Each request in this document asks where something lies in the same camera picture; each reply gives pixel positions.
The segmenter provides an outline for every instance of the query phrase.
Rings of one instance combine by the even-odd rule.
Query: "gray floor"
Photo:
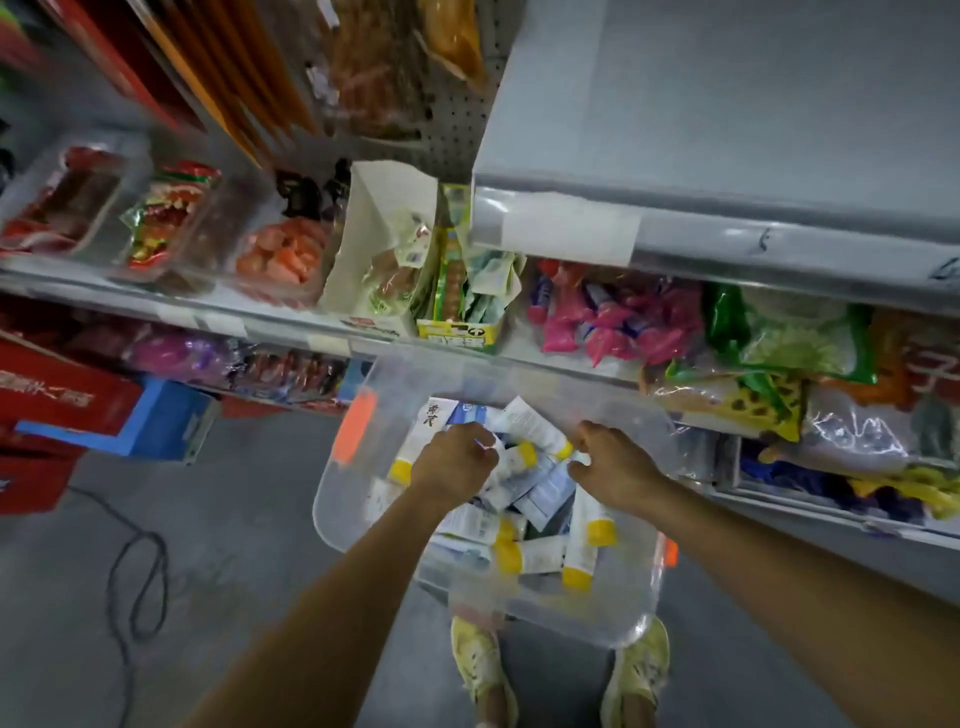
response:
[[[133,726],[176,723],[251,637],[279,619],[298,591],[335,561],[337,554],[313,529],[310,507],[336,425],[299,414],[219,422],[189,469],[99,455],[87,456],[78,468],[75,485],[107,495],[170,545],[166,627],[134,649],[140,670]],[[764,519],[960,600],[958,553],[878,540],[842,526]],[[115,725],[120,671],[103,621],[103,589],[126,538],[121,526],[70,494],[52,514],[0,519],[5,728]],[[122,574],[128,595],[142,573],[135,561]],[[660,616],[674,653],[661,726],[849,725],[683,555],[665,580]],[[597,724],[607,653],[520,622],[506,630],[504,652],[522,726]],[[358,724],[473,724],[449,654],[445,607],[419,588],[406,596]]]

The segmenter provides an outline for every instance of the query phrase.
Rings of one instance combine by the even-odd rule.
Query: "clear plastic bin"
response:
[[[564,431],[583,419],[616,426],[647,448],[664,473],[679,467],[673,423],[640,394],[518,363],[393,344],[377,358],[341,425],[314,500],[317,532],[341,551],[363,535],[371,478],[386,476],[428,397],[502,407],[517,395]],[[620,543],[601,549],[586,593],[565,588],[556,574],[508,576],[432,546],[417,578],[482,612],[504,612],[605,647],[629,643],[656,610],[665,539],[647,522],[613,517]]]

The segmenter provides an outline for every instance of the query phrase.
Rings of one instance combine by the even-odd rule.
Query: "sneaker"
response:
[[[623,724],[620,706],[624,695],[642,695],[656,708],[669,668],[670,641],[666,627],[654,617],[639,640],[616,651],[613,675],[600,706],[603,728],[620,728]]]
[[[473,704],[476,705],[480,696],[490,688],[502,685],[507,693],[507,728],[516,728],[520,711],[514,689],[510,687],[500,665],[500,645],[496,636],[454,617],[450,624],[450,643],[453,646],[453,659]]]

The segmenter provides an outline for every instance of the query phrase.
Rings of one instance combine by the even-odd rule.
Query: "green package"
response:
[[[728,366],[876,384],[867,305],[708,283],[704,311],[707,340]]]

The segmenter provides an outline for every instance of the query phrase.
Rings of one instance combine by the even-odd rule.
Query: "red box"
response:
[[[116,435],[142,391],[119,375],[0,340],[0,412],[5,420]]]

